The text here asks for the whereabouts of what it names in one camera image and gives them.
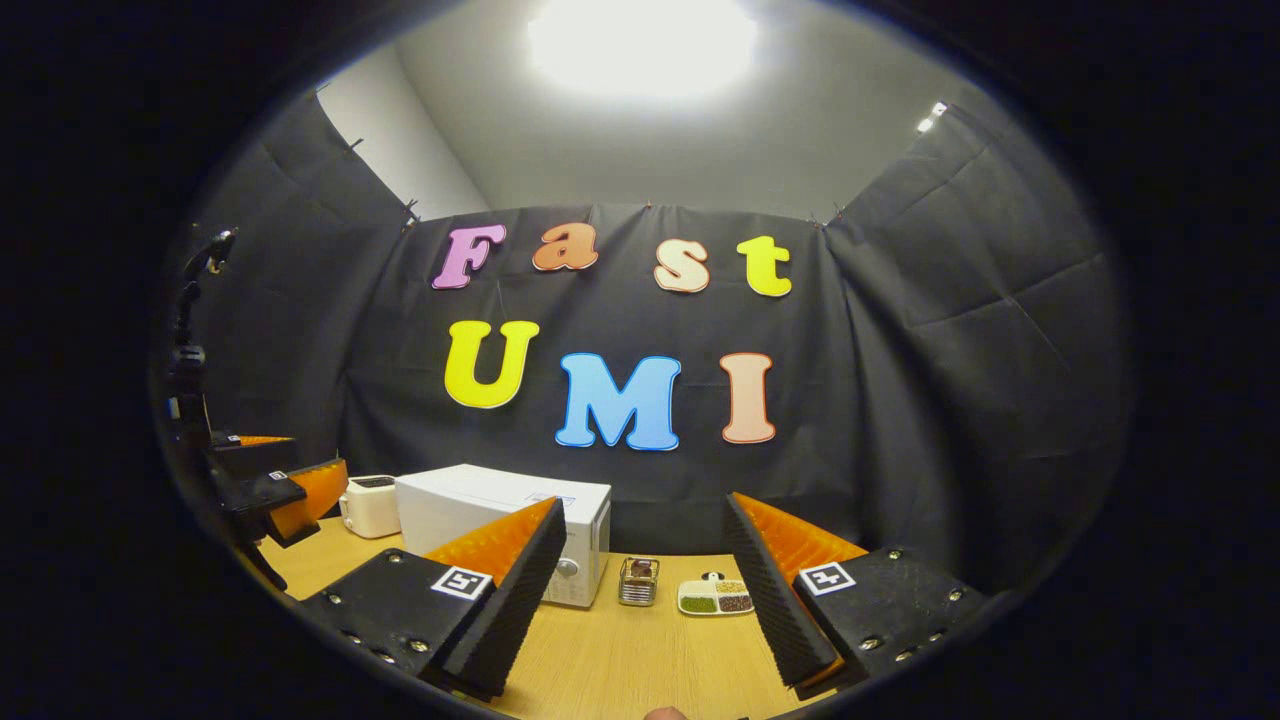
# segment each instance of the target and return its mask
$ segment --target orange letter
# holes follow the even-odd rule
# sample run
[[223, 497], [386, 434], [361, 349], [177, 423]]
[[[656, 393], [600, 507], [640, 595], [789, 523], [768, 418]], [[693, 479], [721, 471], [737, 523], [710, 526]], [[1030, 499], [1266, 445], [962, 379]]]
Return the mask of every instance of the orange letter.
[[728, 425], [721, 433], [726, 441], [739, 445], [773, 439], [778, 433], [764, 414], [764, 372], [773, 366], [768, 355], [735, 352], [721, 357], [721, 368], [728, 373], [730, 410]]
[[595, 250], [595, 228], [586, 223], [556, 225], [543, 233], [543, 245], [534, 252], [534, 266], [550, 272], [590, 268], [600, 256]]
[[689, 240], [667, 240], [658, 246], [658, 266], [653, 269], [653, 279], [662, 290], [676, 292], [698, 292], [712, 282], [712, 274], [703, 261], [707, 249], [703, 243]]

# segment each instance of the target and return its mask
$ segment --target table surface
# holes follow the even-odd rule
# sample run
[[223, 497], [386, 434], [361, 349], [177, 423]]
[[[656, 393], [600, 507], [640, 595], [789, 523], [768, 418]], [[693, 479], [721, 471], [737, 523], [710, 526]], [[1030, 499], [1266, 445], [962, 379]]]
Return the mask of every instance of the table surface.
[[[389, 547], [404, 547], [399, 534], [365, 539], [340, 518], [326, 518], [320, 533], [288, 550], [271, 539], [261, 550], [289, 583], [288, 594], [303, 600]], [[732, 555], [646, 556], [662, 562], [650, 607], [618, 603], [623, 557], [609, 553], [590, 609], [539, 605], [507, 689], [489, 707], [527, 720], [640, 720], [672, 705], [692, 720], [763, 720], [833, 692], [797, 701], [778, 678], [754, 612], [690, 618], [676, 609], [685, 580], [707, 571], [741, 578]]]

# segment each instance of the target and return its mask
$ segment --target grains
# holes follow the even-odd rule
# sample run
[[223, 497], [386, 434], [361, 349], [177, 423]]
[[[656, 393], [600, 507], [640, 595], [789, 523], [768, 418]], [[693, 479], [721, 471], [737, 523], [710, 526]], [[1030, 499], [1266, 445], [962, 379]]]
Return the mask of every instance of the grains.
[[682, 597], [680, 609], [686, 612], [716, 612], [716, 600], [710, 597]]
[[745, 594], [726, 594], [721, 596], [721, 611], [722, 612], [737, 612], [740, 610], [751, 609], [751, 597]]

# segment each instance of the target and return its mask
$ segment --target black fabric backdrop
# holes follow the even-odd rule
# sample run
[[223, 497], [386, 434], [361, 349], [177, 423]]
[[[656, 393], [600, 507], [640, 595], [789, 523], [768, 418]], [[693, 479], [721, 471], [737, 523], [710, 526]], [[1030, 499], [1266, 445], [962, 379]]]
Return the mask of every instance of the black fabric backdrop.
[[[306, 460], [353, 473], [457, 462], [614, 488], [613, 548], [722, 552], [719, 503], [741, 491], [855, 542], [899, 543], [988, 592], [1028, 580], [1084, 528], [1123, 452], [1132, 411], [1121, 299], [1106, 246], [1068, 181], [983, 96], [934, 129], [832, 223], [673, 206], [503, 210], [401, 232], [394, 196], [308, 96], [233, 169], [201, 218], [242, 228], [204, 283], [215, 425], [291, 434]], [[543, 273], [541, 233], [598, 232], [599, 260]], [[448, 232], [502, 223], [468, 287], [435, 291]], [[755, 293], [739, 242], [791, 252], [790, 295]], [[659, 242], [701, 242], [710, 286], [653, 279]], [[477, 378], [497, 375], [506, 320], [532, 320], [525, 379], [477, 410], [444, 391], [448, 328], [494, 327]], [[680, 447], [562, 447], [568, 352], [617, 383], [645, 356], [682, 364]], [[774, 439], [735, 446], [730, 352], [763, 352]]]

